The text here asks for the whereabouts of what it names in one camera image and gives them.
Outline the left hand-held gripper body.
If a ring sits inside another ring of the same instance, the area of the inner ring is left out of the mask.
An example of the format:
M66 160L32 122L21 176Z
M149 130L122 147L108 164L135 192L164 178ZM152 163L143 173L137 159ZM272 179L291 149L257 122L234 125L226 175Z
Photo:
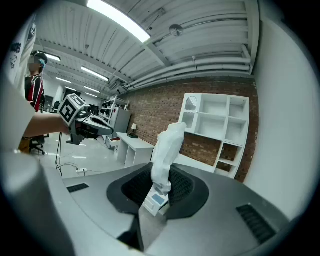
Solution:
M91 107L77 94L68 94L61 103L58 113L68 128L70 138L67 144L79 146L84 139L97 139L99 129L91 120Z

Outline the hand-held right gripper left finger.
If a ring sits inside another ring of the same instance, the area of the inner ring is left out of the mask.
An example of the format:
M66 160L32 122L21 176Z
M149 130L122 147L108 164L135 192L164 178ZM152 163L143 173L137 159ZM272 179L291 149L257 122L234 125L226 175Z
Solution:
M54 206L75 252L142 252L139 224L133 214L121 213L109 201L114 181L145 167L62 179L53 167L44 170Z

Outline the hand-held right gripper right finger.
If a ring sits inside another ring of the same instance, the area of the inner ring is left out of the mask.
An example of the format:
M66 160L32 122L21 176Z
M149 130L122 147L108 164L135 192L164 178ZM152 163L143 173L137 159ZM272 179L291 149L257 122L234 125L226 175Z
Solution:
M190 166L177 167L208 187L192 217L168 220L148 247L150 256L263 256L289 225L272 203L232 178Z

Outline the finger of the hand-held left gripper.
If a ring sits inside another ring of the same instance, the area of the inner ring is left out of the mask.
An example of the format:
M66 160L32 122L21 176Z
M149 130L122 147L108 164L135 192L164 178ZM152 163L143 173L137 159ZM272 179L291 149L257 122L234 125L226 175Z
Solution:
M90 134L98 136L109 136L114 133L114 129L102 118L90 115L82 122L84 130Z

